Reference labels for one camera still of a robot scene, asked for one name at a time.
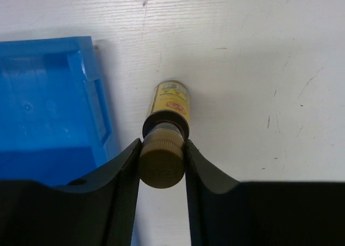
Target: white wooden surface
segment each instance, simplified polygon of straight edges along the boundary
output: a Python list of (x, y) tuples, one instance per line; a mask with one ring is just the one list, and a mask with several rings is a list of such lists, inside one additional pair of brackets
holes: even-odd
[[(0, 40), (92, 35), (125, 147), (153, 87), (192, 96), (191, 139), (239, 180), (344, 180), (345, 0), (0, 0)], [(190, 245), (184, 182), (141, 185), (143, 245)]]

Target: red logo on label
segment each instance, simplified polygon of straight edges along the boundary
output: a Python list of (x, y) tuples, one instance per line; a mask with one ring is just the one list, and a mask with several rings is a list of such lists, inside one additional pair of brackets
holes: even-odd
[(186, 115), (187, 113), (185, 108), (177, 102), (168, 102), (167, 106), (171, 109), (177, 110), (179, 113), (182, 113), (183, 115)]

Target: blue plastic container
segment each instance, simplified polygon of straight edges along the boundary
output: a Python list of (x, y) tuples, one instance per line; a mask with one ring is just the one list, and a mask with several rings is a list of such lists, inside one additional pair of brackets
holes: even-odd
[(0, 178), (63, 185), (118, 153), (90, 37), (0, 43)]

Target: bottle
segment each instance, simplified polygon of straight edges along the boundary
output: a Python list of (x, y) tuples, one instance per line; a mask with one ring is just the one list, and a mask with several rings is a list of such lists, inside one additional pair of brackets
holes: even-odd
[(189, 137), (190, 97), (178, 81), (160, 83), (143, 125), (139, 176), (154, 188), (169, 188), (184, 175), (183, 151)]

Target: bottle cap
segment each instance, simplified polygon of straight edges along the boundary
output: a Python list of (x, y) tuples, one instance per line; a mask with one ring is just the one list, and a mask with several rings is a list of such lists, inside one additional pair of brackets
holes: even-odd
[(139, 157), (139, 176), (154, 188), (169, 188), (184, 175), (184, 139), (171, 129), (151, 131), (143, 141)]

